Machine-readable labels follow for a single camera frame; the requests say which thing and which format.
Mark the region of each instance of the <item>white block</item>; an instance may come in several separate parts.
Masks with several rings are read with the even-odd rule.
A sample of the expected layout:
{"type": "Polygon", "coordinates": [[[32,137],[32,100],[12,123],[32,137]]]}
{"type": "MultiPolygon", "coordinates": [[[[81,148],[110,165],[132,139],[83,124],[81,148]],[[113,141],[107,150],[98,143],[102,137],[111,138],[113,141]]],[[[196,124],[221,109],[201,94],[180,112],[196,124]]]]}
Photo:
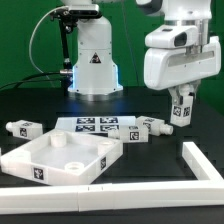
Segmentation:
{"type": "Polygon", "coordinates": [[[0,201],[0,214],[78,211],[78,188],[3,188],[0,201]]]}
{"type": "Polygon", "coordinates": [[[198,180],[222,181],[222,176],[193,142],[184,142],[182,156],[198,180]]]}

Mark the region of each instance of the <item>white plastic part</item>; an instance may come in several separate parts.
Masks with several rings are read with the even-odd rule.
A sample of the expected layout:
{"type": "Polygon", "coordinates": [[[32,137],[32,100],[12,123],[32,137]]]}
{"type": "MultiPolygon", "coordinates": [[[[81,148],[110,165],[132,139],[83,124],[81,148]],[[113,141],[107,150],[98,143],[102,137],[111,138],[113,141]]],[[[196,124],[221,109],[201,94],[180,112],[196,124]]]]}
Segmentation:
{"type": "Polygon", "coordinates": [[[108,131],[108,137],[124,143],[148,142],[148,128],[145,126],[120,126],[119,130],[108,131]]]}
{"type": "Polygon", "coordinates": [[[173,126],[165,124],[164,120],[152,118],[152,117],[138,117],[136,119],[136,125],[138,126],[146,126],[148,128],[148,133],[150,135],[160,136],[164,135],[172,135],[173,134],[173,126]]]}
{"type": "Polygon", "coordinates": [[[144,81],[148,88],[162,90],[213,75],[221,69],[218,37],[202,48],[202,54],[186,56],[186,49],[150,48],[145,55],[144,81]]]}
{"type": "Polygon", "coordinates": [[[20,120],[8,122],[6,130],[12,132],[13,136],[25,139],[35,139],[43,134],[42,124],[20,120]]]}
{"type": "MultiPolygon", "coordinates": [[[[145,5],[149,7],[149,3],[151,3],[152,0],[136,0],[136,2],[140,6],[145,5]]],[[[160,13],[165,14],[165,20],[168,21],[203,20],[211,19],[212,17],[210,5],[211,0],[163,0],[161,9],[158,10],[160,13]]]]}
{"type": "Polygon", "coordinates": [[[198,29],[196,26],[162,25],[146,36],[145,45],[152,48],[177,48],[178,46],[175,45],[175,38],[182,33],[186,34],[186,43],[179,47],[192,46],[197,42],[198,29]]]}
{"type": "Polygon", "coordinates": [[[1,168],[43,184],[82,185],[92,183],[122,154],[120,140],[52,130],[3,155],[1,168]]]}
{"type": "Polygon", "coordinates": [[[199,180],[0,189],[0,214],[224,205],[224,181],[193,142],[183,158],[199,180]]]}
{"type": "Polygon", "coordinates": [[[135,125],[135,116],[118,117],[59,117],[55,128],[79,133],[107,133],[120,126],[135,125]]]}
{"type": "Polygon", "coordinates": [[[223,180],[222,176],[193,142],[183,144],[182,156],[198,180],[223,180]]]}
{"type": "Polygon", "coordinates": [[[63,131],[56,131],[52,133],[50,138],[52,147],[62,148],[67,144],[66,134],[63,131]]]}
{"type": "Polygon", "coordinates": [[[183,96],[183,104],[172,104],[170,123],[184,127],[191,123],[193,96],[183,96]]]}
{"type": "Polygon", "coordinates": [[[78,21],[78,61],[73,67],[70,93],[107,95],[123,90],[112,60],[111,24],[100,19],[78,21]]]}

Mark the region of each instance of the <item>black table surface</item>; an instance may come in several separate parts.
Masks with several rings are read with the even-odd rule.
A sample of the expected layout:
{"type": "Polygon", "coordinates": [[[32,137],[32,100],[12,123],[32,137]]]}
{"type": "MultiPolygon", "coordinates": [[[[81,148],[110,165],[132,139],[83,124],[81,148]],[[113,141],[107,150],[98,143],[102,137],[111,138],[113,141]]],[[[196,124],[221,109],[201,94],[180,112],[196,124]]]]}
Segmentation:
{"type": "MultiPolygon", "coordinates": [[[[86,102],[64,96],[61,89],[11,89],[0,92],[0,147],[2,154],[25,144],[5,129],[7,122],[42,123],[44,132],[58,117],[149,116],[169,123],[168,91],[129,87],[120,98],[86,102]]],[[[224,117],[204,102],[194,102],[191,125],[174,127],[172,136],[149,136],[148,143],[124,144],[124,154],[93,184],[195,180],[181,157],[183,142],[193,141],[224,176],[224,117]]],[[[0,187],[39,186],[0,173],[0,187]]],[[[47,214],[0,215],[0,223],[223,223],[224,206],[148,208],[47,214]]]]}

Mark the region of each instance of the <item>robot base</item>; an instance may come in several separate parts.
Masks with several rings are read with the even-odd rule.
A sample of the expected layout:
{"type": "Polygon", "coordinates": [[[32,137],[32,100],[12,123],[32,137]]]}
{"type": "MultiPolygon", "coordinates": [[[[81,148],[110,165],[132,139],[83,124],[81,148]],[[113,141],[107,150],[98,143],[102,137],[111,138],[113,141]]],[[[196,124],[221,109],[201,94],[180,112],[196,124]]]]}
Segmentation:
{"type": "Polygon", "coordinates": [[[85,101],[107,101],[123,96],[123,89],[108,94],[82,94],[68,91],[68,96],[78,100],[85,101]]]}

